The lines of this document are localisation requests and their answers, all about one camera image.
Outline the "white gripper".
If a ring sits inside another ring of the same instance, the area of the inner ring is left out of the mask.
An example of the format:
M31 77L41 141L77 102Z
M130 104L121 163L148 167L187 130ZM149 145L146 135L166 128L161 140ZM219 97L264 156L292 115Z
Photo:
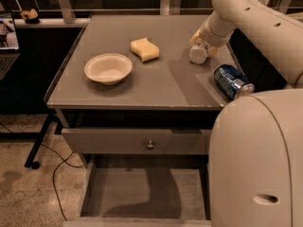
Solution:
M202 40L205 41L210 44L207 48L207 56L212 57L219 51L218 47L229 42L235 29L234 24L225 21L216 11L213 11L191 37L189 44L195 45L200 44Z

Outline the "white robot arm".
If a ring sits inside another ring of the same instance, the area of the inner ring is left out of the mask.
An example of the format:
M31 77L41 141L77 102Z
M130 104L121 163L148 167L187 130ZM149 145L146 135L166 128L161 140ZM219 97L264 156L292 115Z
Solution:
M218 115L209 144L212 227L303 227L303 26L259 0L212 0L195 38L239 29L288 83L242 96Z

